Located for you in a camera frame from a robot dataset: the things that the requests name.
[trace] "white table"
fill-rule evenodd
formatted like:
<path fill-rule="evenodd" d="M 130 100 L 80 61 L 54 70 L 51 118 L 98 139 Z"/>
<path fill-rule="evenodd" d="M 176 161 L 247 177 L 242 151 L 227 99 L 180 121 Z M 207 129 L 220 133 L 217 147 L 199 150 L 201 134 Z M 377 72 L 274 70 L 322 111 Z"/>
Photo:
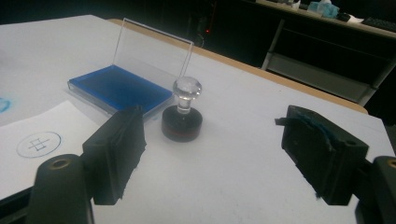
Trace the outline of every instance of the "white table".
<path fill-rule="evenodd" d="M 103 124 L 108 115 L 70 94 L 66 82 L 110 65 L 119 31 L 94 16 L 0 26 L 0 97 L 11 102 L 0 125 L 64 100 Z M 94 206 L 96 223 L 355 222 L 356 198 L 347 207 L 316 199 L 281 148 L 274 119 L 288 105 L 315 110 L 368 144 L 369 161 L 394 155 L 380 119 L 196 53 L 186 76 L 204 87 L 193 102 L 204 116 L 201 135 L 176 143 L 163 136 L 161 114 L 148 120 L 148 145 L 123 199 Z"/>

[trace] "black object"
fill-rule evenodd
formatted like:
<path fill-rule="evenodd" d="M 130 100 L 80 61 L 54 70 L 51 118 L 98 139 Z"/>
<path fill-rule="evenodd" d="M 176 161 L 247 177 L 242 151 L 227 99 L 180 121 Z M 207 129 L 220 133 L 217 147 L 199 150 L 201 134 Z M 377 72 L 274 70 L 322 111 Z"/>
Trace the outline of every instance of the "black object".
<path fill-rule="evenodd" d="M 201 113 L 192 108 L 188 114 L 177 112 L 177 106 L 172 105 L 163 111 L 163 134 L 177 142 L 194 140 L 201 131 Z"/>
<path fill-rule="evenodd" d="M 380 19 L 369 17 L 363 22 L 365 25 L 373 26 L 375 28 L 387 30 L 396 33 L 396 23 L 391 21 L 383 21 Z"/>
<path fill-rule="evenodd" d="M 142 118 L 140 106 L 119 111 L 82 145 L 95 204 L 115 204 L 122 197 L 145 150 Z"/>
<path fill-rule="evenodd" d="M 178 104 L 163 111 L 163 134 L 177 142 L 192 141 L 199 135 L 203 121 L 201 113 L 191 107 L 191 101 L 201 94 L 201 83 L 193 77 L 181 77 L 173 90 Z"/>
<path fill-rule="evenodd" d="M 396 159 L 365 158 L 368 146 L 320 114 L 290 105 L 282 148 L 328 205 L 347 205 L 352 194 L 360 203 L 358 223 L 396 223 Z"/>
<path fill-rule="evenodd" d="M 2 209 L 27 206 L 30 192 L 27 217 L 26 208 L 18 208 L 18 218 L 9 212 L 1 223 L 93 223 L 91 198 L 95 204 L 116 203 L 145 146 L 141 107 L 117 112 L 83 144 L 80 157 L 61 155 L 43 162 L 31 192 L 2 201 Z"/>
<path fill-rule="evenodd" d="M 339 21 L 349 21 L 349 19 L 350 19 L 350 15 L 348 15 L 344 12 L 337 14 L 337 20 L 339 20 Z"/>
<path fill-rule="evenodd" d="M 392 102 L 396 102 L 396 67 L 393 68 L 380 87 L 364 108 L 370 115 L 382 119 L 385 125 L 395 125 L 396 104 Z"/>
<path fill-rule="evenodd" d="M 333 0 L 340 10 L 357 18 L 378 18 L 396 22 L 395 0 Z"/>
<path fill-rule="evenodd" d="M 309 7 L 309 5 L 307 5 L 307 4 L 302 4 L 302 3 L 300 3 L 300 5 L 298 6 L 299 9 L 302 9 L 302 10 L 305 10 L 305 11 L 308 10 L 308 7 Z"/>
<path fill-rule="evenodd" d="M 26 223 L 93 223 L 79 156 L 61 155 L 38 167 Z"/>

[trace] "desk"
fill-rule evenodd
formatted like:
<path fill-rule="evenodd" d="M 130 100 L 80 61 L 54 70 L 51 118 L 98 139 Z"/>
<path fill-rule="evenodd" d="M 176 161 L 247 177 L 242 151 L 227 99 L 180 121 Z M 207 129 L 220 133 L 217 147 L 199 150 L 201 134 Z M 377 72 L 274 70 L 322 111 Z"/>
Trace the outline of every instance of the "desk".
<path fill-rule="evenodd" d="M 94 16 L 0 26 L 0 96 L 12 102 L 0 124 L 64 100 L 103 124 L 108 116 L 69 94 L 66 82 L 110 65 L 119 31 Z M 283 127 L 274 119 L 285 117 L 288 105 L 315 110 L 368 144 L 369 161 L 393 155 L 381 120 L 256 70 L 196 49 L 186 75 L 204 87 L 193 103 L 204 116 L 201 135 L 176 143 L 163 136 L 161 114 L 148 120 L 146 152 L 123 199 L 94 206 L 96 223 L 354 223 L 357 199 L 347 207 L 317 200 L 281 149 Z"/>
<path fill-rule="evenodd" d="M 266 0 L 256 3 L 262 13 L 280 18 L 272 45 L 264 52 L 264 70 L 365 105 L 396 66 L 393 32 Z"/>

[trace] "paper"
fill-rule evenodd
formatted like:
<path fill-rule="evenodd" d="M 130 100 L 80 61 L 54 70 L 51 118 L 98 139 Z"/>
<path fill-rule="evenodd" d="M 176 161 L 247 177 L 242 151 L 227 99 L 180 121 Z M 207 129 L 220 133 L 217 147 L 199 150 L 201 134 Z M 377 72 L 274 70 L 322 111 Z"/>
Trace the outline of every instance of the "paper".
<path fill-rule="evenodd" d="M 354 17 L 352 15 L 349 15 L 349 16 L 350 16 L 350 18 L 349 18 L 349 20 L 347 22 L 360 23 L 360 22 L 364 21 L 364 19 L 359 19 L 359 18 L 356 18 L 356 17 Z"/>
<path fill-rule="evenodd" d="M 0 200 L 32 187 L 42 162 L 62 154 L 80 155 L 82 144 L 98 128 L 68 101 L 0 127 Z"/>

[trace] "stamped mark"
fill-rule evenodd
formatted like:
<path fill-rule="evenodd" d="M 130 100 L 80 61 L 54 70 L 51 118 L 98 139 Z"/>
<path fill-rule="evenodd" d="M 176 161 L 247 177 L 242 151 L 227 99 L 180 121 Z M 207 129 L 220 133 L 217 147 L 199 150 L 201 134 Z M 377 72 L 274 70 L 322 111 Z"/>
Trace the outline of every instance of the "stamped mark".
<path fill-rule="evenodd" d="M 4 98 L 0 98 L 0 114 L 6 112 L 11 106 L 11 102 Z"/>
<path fill-rule="evenodd" d="M 62 138 L 57 133 L 34 133 L 20 141 L 17 152 L 24 158 L 43 157 L 56 150 L 61 142 Z"/>

